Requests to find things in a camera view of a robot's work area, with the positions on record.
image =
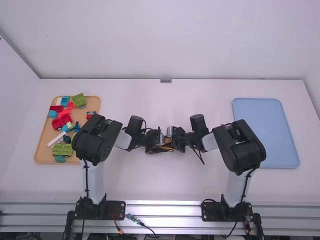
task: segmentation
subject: white wall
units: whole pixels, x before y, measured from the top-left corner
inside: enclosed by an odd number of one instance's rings
[[[297,78],[319,115],[319,10],[318,0],[0,0],[0,29],[43,78]]]
[[[39,78],[35,73],[0,36],[0,180],[15,147],[38,82]]]

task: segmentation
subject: red toy car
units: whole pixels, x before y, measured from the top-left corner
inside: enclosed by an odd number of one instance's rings
[[[72,123],[70,114],[64,114],[60,118],[53,119],[51,124],[54,130],[61,130],[67,122]]]

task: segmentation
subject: red lego brick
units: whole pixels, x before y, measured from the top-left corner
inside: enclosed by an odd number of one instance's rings
[[[93,114],[87,114],[85,118],[86,118],[87,120],[89,120],[89,118],[91,118],[92,115],[93,115]]]
[[[68,102],[66,105],[68,106],[69,110],[74,109],[76,107],[72,101]]]
[[[72,118],[69,114],[64,114],[61,116],[61,118],[53,119],[51,124],[54,130],[61,130],[62,127],[68,122],[72,123]]]
[[[57,113],[60,113],[64,110],[64,106],[50,106],[50,109],[49,110],[53,110],[53,111],[56,111]]]
[[[58,118],[61,118],[61,116],[65,114],[70,114],[70,110],[68,108],[61,112],[58,112]]]

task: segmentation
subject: table surface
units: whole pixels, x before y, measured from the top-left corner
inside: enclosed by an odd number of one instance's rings
[[[58,95],[100,97],[99,113],[128,124],[131,115],[147,127],[181,126],[191,130],[189,117],[204,114],[212,129],[234,120],[234,98],[276,98],[281,101],[300,158],[296,169],[260,168],[248,192],[251,202],[318,204],[320,121],[302,80],[254,79],[43,79],[39,82],[24,125],[0,183],[1,198],[74,199],[82,191],[79,165],[43,165],[34,154]],[[219,199],[228,169],[219,150],[204,153],[205,165],[191,149],[148,155],[144,149],[114,148],[105,162],[104,187],[109,199]]]

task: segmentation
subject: metal frame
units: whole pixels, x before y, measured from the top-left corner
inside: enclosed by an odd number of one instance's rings
[[[76,202],[0,202],[0,232],[64,231],[67,213]],[[126,213],[140,218],[157,234],[228,234],[233,222],[203,222],[200,201],[127,200]],[[252,204],[261,214],[265,235],[320,236],[320,205]],[[128,234],[150,234],[150,231],[125,219],[117,221]],[[72,231],[80,232],[82,220],[73,222]],[[118,233],[111,220],[86,220],[86,233]],[[234,235],[244,235],[244,224],[238,223]]]

